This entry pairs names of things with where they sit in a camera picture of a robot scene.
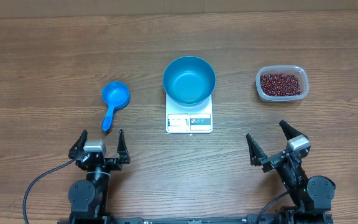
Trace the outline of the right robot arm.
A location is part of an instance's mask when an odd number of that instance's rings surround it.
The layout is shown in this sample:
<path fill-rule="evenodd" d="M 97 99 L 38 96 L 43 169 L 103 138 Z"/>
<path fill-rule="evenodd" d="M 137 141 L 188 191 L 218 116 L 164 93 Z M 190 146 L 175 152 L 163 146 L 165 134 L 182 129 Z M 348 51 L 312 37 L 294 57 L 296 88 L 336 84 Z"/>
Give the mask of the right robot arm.
<path fill-rule="evenodd" d="M 302 158 L 310 151 L 308 136 L 299 132 L 286 121 L 279 122 L 287 139 L 286 148 L 275 155 L 267 156 L 254 138 L 246 135 L 250 164 L 261 166 L 266 173 L 277 171 L 286 191 L 266 204 L 259 214 L 247 216 L 247 223 L 332 223 L 331 210 L 336 184 L 329 178 L 316 175 L 307 177 L 301 167 Z M 294 206 L 282 207 L 276 214 L 265 211 L 282 197 L 289 195 Z"/>

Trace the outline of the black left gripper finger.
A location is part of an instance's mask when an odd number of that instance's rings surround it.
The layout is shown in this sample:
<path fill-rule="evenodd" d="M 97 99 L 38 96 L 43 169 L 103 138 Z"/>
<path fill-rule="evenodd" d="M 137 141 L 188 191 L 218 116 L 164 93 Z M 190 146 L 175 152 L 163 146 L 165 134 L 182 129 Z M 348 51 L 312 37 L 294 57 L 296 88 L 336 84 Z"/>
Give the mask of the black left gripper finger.
<path fill-rule="evenodd" d="M 88 138 L 88 132 L 87 130 L 84 129 L 79 139 L 76 141 L 76 143 L 74 143 L 74 145 L 69 150 L 68 157 L 70 159 L 76 158 L 79 152 L 83 151 L 87 138 Z"/>
<path fill-rule="evenodd" d="M 124 139 L 124 131 L 122 129 L 119 130 L 117 153 L 119 154 L 119 160 L 121 164 L 129 164 L 131 162 L 131 158 L 128 153 L 127 146 Z"/>

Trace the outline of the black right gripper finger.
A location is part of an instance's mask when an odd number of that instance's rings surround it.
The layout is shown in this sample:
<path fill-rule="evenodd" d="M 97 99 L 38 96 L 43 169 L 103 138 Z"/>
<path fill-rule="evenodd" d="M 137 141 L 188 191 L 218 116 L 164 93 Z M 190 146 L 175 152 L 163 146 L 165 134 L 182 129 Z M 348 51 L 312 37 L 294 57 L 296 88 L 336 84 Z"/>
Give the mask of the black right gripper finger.
<path fill-rule="evenodd" d="M 252 166 L 261 166 L 262 161 L 267 158 L 266 154 L 249 133 L 246 135 L 246 139 L 249 147 L 250 164 Z"/>
<path fill-rule="evenodd" d="M 303 133 L 290 126 L 285 120 L 281 120 L 279 122 L 279 126 L 281 127 L 287 140 L 303 135 Z"/>

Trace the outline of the blue plastic measuring scoop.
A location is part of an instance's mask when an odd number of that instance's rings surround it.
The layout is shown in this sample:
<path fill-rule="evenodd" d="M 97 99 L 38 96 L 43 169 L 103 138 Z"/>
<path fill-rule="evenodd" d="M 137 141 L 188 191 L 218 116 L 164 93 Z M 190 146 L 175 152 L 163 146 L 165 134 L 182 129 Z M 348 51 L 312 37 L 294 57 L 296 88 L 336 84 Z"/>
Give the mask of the blue plastic measuring scoop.
<path fill-rule="evenodd" d="M 108 83 L 102 89 L 101 96 L 108 106 L 101 127 L 104 132 L 108 132 L 111 129 L 115 111 L 125 108 L 129 104 L 131 96 L 127 85 L 120 81 Z"/>

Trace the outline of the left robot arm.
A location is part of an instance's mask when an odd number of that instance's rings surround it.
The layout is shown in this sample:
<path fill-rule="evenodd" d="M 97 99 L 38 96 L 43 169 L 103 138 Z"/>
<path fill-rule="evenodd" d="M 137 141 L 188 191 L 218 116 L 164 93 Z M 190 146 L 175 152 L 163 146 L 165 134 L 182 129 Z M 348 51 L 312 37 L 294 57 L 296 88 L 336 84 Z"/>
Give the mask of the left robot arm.
<path fill-rule="evenodd" d="M 70 223 L 114 223 L 114 218 L 106 210 L 111 172 L 121 170 L 131 162 L 124 131 L 119 131 L 118 157 L 106 157 L 106 146 L 102 139 L 89 140 L 84 130 L 71 147 L 68 157 L 76 166 L 86 172 L 86 177 L 76 181 L 68 191 L 71 203 Z"/>

